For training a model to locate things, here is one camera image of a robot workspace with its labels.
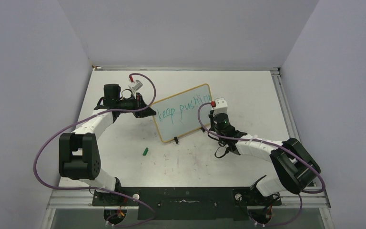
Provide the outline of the yellow framed whiteboard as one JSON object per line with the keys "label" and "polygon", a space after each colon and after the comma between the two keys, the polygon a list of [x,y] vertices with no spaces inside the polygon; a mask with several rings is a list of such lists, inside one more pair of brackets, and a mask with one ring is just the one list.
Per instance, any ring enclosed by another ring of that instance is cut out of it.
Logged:
{"label": "yellow framed whiteboard", "polygon": [[198,109],[212,101],[210,86],[206,83],[154,102],[151,108],[161,142],[168,143],[175,138],[202,128],[198,121]]}

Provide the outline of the green marker cap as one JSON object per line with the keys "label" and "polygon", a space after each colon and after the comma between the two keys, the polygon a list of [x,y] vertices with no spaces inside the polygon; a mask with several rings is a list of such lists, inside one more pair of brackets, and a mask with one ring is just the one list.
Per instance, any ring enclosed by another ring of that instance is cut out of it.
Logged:
{"label": "green marker cap", "polygon": [[143,156],[146,156],[146,155],[147,155],[147,153],[148,153],[148,151],[149,151],[149,148],[147,148],[147,147],[146,147],[142,155],[143,155]]}

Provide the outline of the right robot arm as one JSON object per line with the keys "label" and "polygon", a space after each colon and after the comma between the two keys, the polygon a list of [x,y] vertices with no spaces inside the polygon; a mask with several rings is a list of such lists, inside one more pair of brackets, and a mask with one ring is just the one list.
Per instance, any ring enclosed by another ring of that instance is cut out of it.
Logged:
{"label": "right robot arm", "polygon": [[237,130],[230,124],[228,114],[210,111],[210,132],[226,148],[226,153],[252,156],[273,165],[275,174],[263,175],[251,186],[251,200],[263,204],[273,194],[288,191],[299,194],[321,173],[319,165],[296,138],[285,141],[263,140]]}

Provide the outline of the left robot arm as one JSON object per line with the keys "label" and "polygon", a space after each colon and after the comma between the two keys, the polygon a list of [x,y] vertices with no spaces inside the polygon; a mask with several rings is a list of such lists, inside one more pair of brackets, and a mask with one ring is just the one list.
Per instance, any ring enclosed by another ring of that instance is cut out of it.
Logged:
{"label": "left robot arm", "polygon": [[94,108],[93,118],[83,123],[71,133],[63,133],[59,138],[59,174],[71,180],[78,180],[91,187],[104,190],[104,199],[110,205],[118,205],[123,199],[121,185],[116,177],[112,177],[101,168],[101,159],[97,140],[111,126],[120,114],[132,111],[136,118],[156,115],[147,106],[140,93],[134,89],[129,98],[121,97],[118,84],[106,84],[104,96]]}

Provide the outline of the back aluminium rail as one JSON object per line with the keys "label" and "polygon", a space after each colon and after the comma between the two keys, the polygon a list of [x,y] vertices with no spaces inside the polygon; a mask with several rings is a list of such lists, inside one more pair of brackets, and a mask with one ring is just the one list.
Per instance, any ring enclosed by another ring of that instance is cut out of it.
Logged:
{"label": "back aluminium rail", "polygon": [[132,67],[132,66],[94,66],[95,71],[273,71],[278,67]]}

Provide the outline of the right aluminium rail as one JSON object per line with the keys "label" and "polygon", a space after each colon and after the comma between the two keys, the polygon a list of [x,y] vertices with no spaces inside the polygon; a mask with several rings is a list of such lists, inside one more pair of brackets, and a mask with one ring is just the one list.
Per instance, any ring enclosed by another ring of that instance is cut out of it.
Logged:
{"label": "right aluminium rail", "polygon": [[279,100],[279,104],[282,110],[282,114],[285,120],[286,129],[288,132],[288,135],[293,138],[297,138],[298,140],[301,140],[301,137],[298,132],[298,128],[296,126],[294,116],[292,113],[292,110],[290,108],[289,101],[287,99],[286,93],[285,93],[285,87],[284,83],[282,81],[282,77],[280,74],[280,68],[274,68],[270,71],[273,84],[276,90],[276,94]]}

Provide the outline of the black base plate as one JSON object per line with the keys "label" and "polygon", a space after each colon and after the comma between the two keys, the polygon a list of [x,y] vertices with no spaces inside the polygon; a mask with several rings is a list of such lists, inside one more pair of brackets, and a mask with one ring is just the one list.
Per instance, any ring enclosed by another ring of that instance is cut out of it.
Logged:
{"label": "black base plate", "polygon": [[[149,219],[154,217],[155,220],[215,220],[215,219],[232,219],[234,221],[248,220],[246,215],[246,208],[249,208],[249,213],[252,216],[256,216],[261,213],[266,213],[272,204],[267,204],[263,208],[251,208],[249,206],[242,206],[243,202],[239,201],[239,206],[219,206],[219,207],[207,207],[203,204],[173,204],[163,207],[152,208],[147,205],[140,206],[138,203],[138,220]],[[125,213],[127,208],[122,208],[122,212]],[[110,215],[115,212],[115,208],[111,208],[105,212],[106,215]]]}

